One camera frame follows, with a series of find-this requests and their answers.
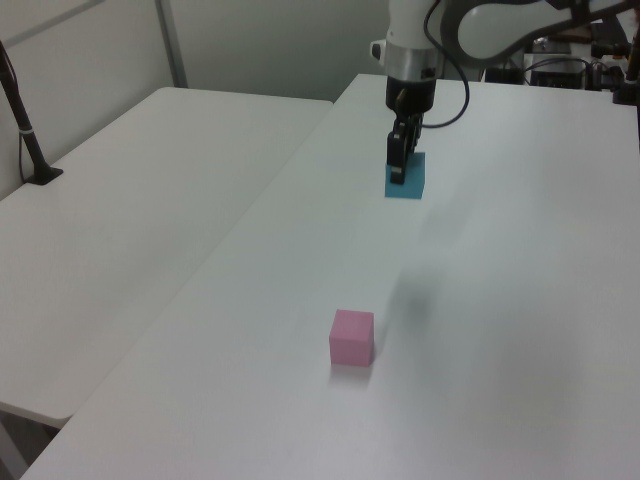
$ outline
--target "cable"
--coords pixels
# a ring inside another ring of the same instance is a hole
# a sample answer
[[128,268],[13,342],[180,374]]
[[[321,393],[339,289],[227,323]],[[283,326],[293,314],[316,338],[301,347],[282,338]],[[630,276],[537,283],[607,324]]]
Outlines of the cable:
[[462,106],[462,109],[460,110],[460,112],[458,112],[458,114],[455,117],[453,117],[451,120],[444,123],[439,123],[437,125],[423,124],[422,128],[442,128],[457,122],[460,119],[460,117],[462,117],[462,115],[464,115],[464,113],[467,111],[467,107],[469,107],[469,101],[471,100],[471,91],[469,90],[469,80],[467,79],[467,76],[464,74],[462,67],[460,67],[460,64],[458,64],[458,62],[453,58],[453,56],[451,56],[451,54],[447,52],[445,48],[442,45],[440,45],[440,43],[438,43],[438,41],[435,38],[433,38],[433,36],[429,32],[429,20],[431,20],[431,16],[433,15],[433,12],[438,7],[438,5],[440,5],[440,2],[441,0],[436,0],[436,2],[429,9],[429,13],[427,13],[427,17],[424,20],[424,34],[427,36],[427,38],[433,44],[433,46],[436,47],[436,49],[440,53],[442,53],[444,58],[446,58],[449,61],[449,63],[453,65],[453,68],[455,68],[458,74],[460,75],[460,78],[462,79],[462,83],[464,84],[464,105]]
[[20,170],[20,180],[24,185],[24,172],[22,171],[22,132],[18,133],[18,169]]
[[546,67],[547,65],[553,65],[553,64],[556,64],[556,63],[564,63],[564,62],[580,62],[580,63],[583,63],[587,68],[591,67],[591,64],[589,62],[587,62],[583,58],[576,58],[576,57],[546,58],[544,60],[540,60],[537,63],[534,63],[530,67],[525,68],[522,71],[522,73],[526,73],[526,72],[528,72],[530,70],[534,70],[536,68]]
[[546,58],[546,59],[540,60],[539,62],[536,62],[533,65],[531,65],[531,66],[525,68],[524,70],[522,70],[522,78],[527,83],[527,85],[531,85],[531,83],[527,80],[527,77],[525,76],[525,73],[527,73],[529,71],[532,71],[532,70],[535,70],[536,68],[546,67],[547,65],[555,65],[556,63],[565,63],[565,62],[580,62],[580,63],[583,63],[585,65],[585,69],[580,72],[581,76],[583,74],[585,74],[586,72],[588,72],[589,69],[593,68],[593,62],[589,63],[583,58],[576,58],[576,57]]

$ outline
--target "tabletop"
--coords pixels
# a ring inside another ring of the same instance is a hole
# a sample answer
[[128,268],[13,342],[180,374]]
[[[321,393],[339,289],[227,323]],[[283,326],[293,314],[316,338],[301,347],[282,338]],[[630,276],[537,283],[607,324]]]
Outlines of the tabletop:
[[[25,479],[637,478],[635,109],[474,83],[398,200],[384,89],[357,77]],[[371,368],[331,367],[338,308],[375,314]]]
[[0,202],[0,410],[62,426],[330,107],[161,89]]

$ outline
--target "pink cube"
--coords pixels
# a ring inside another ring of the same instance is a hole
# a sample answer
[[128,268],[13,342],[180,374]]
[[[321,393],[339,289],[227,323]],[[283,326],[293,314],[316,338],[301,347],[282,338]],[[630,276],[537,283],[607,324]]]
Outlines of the pink cube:
[[368,367],[373,361],[373,313],[338,310],[329,334],[331,363]]

